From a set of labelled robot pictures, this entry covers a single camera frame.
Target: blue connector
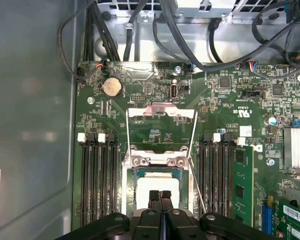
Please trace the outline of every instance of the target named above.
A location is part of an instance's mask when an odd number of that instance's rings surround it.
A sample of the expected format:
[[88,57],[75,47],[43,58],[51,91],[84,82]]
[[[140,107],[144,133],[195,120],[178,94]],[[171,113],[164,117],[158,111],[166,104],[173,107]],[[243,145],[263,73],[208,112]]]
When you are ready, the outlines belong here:
[[262,232],[272,235],[272,215],[273,210],[269,208],[267,205],[263,205],[262,207]]
[[296,119],[292,122],[292,127],[300,127],[300,119]]

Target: aluminum heatsink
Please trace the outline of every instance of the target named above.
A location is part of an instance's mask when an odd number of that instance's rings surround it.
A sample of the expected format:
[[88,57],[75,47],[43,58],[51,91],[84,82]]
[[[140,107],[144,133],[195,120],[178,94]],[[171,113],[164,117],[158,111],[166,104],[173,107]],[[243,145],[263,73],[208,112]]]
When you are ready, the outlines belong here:
[[300,128],[285,128],[284,137],[284,166],[300,169]]

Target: gray metal wall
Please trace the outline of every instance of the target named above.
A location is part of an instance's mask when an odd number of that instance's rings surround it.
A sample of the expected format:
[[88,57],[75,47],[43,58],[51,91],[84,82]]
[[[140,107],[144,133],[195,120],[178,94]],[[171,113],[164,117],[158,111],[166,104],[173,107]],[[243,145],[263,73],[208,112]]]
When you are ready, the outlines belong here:
[[[0,0],[0,240],[48,240],[71,229],[73,89],[56,35],[75,5]],[[64,29],[70,62],[73,43],[81,45],[77,25]]]

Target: motherboard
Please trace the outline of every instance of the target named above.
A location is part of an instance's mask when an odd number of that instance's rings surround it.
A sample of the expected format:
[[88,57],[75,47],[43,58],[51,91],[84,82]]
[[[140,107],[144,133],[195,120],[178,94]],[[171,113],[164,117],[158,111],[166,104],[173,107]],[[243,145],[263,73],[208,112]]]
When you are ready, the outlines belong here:
[[73,230],[113,212],[132,217],[149,191],[166,190],[197,219],[201,195],[207,212],[300,237],[300,202],[285,197],[300,192],[300,72],[270,80],[244,66],[107,62],[77,83],[75,135]]

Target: ram slot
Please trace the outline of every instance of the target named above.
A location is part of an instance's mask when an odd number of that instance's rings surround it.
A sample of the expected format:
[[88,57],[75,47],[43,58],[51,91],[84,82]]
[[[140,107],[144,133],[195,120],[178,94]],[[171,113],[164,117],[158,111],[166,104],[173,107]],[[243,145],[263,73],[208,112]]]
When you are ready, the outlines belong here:
[[228,165],[228,175],[227,175],[227,205],[228,205],[228,217],[232,218],[233,217],[233,186],[234,186],[234,164],[235,164],[235,147],[233,145],[233,142],[230,143],[229,146],[229,161],[227,163]]
[[224,177],[224,146],[222,143],[218,145],[218,182],[217,182],[217,193],[218,193],[218,213],[223,214],[224,211],[224,184],[223,184],[223,177]]
[[91,147],[89,145],[82,146],[82,172],[81,172],[81,225],[90,223],[90,159]]
[[98,164],[98,151],[97,146],[93,146],[93,157],[91,158],[91,221],[94,222],[98,219],[98,177],[99,177],[99,164]]
[[[209,159],[208,159],[208,152],[209,152],[209,148],[207,146],[207,144],[205,142],[200,142],[199,144],[199,161],[198,161],[198,169],[199,169],[199,188],[201,191],[201,195],[204,201],[204,204],[206,205],[206,207],[208,207],[208,184],[207,184],[207,180],[209,180],[208,178],[208,174],[209,174]],[[204,213],[203,208],[200,205],[200,215],[202,215]]]
[[109,142],[109,213],[117,212],[117,167],[118,148],[115,142]]
[[228,178],[228,163],[229,163],[229,145],[228,143],[224,142],[222,144],[222,162],[221,162],[221,192],[222,192],[222,201],[221,201],[221,214],[223,216],[228,216],[228,185],[227,185],[227,178]]
[[98,165],[99,165],[99,212],[100,218],[107,214],[107,165],[108,147],[105,143],[98,146]]
[[214,198],[213,198],[213,212],[219,212],[219,144],[213,144],[213,191],[214,191]]

